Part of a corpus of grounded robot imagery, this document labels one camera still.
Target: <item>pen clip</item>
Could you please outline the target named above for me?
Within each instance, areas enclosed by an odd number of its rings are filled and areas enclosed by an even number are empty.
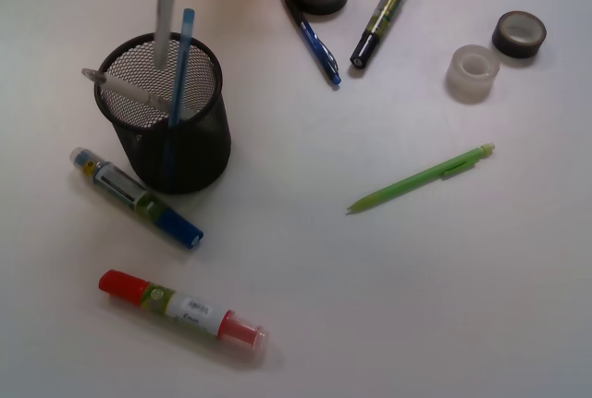
[[[339,67],[337,66],[337,60],[335,59],[335,57],[333,57],[333,55],[329,51],[329,48],[327,48],[325,46],[325,44],[323,42],[321,42],[321,39],[319,39],[318,37],[316,37],[316,40],[319,42],[319,44],[321,45],[321,48],[323,48],[323,50],[327,54],[327,58],[329,59],[329,62],[331,63],[331,66],[333,68],[335,68],[336,71],[339,71]]]
[[[447,179],[452,176],[456,176],[457,174],[462,173],[462,172],[466,171],[467,169],[471,169],[472,167],[475,166],[476,163],[477,163],[476,160],[467,160],[466,162],[460,164],[457,167],[447,169],[446,171],[444,171],[442,173],[442,179]]]

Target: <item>clear tape roll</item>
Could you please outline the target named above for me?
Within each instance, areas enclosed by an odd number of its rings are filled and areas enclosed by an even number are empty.
[[[449,87],[461,95],[485,97],[500,72],[500,60],[484,46],[467,44],[456,50],[446,75]]]

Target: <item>black mesh pen holder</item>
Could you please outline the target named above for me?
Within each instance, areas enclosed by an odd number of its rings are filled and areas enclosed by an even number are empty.
[[[154,67],[154,34],[122,44],[102,72],[171,100],[180,36],[171,33],[166,68]],[[184,119],[168,127],[168,113],[94,85],[94,98],[108,118],[138,176],[163,193],[191,193],[212,183],[228,163],[230,131],[222,99],[222,70],[204,44],[191,39]]]

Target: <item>blue cap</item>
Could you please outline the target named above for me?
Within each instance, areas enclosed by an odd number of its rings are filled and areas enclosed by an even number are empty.
[[[181,241],[187,248],[193,248],[204,236],[204,232],[195,227],[172,208],[167,208],[155,226],[173,238]]]

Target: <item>green mechanical pencil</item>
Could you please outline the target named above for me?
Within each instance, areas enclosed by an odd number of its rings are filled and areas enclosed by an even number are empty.
[[[426,171],[417,173],[410,178],[393,183],[387,188],[368,194],[366,197],[360,199],[348,208],[348,215],[360,213],[369,210],[370,208],[374,208],[377,205],[384,204],[395,197],[399,197],[402,194],[415,190],[433,180],[440,178],[444,179],[462,173],[463,171],[474,167],[479,160],[491,155],[494,148],[495,145],[493,143],[480,146],[475,150],[454,157],[453,159],[447,160],[446,162],[427,169]]]

